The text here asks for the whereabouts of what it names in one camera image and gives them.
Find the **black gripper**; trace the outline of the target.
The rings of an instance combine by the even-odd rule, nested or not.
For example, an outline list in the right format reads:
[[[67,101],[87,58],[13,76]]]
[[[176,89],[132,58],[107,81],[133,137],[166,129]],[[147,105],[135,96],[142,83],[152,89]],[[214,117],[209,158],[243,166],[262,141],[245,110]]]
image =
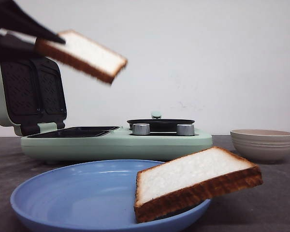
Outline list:
[[[34,52],[34,44],[1,28],[65,44],[65,40],[36,22],[13,0],[0,0],[0,63],[17,59],[19,51]]]

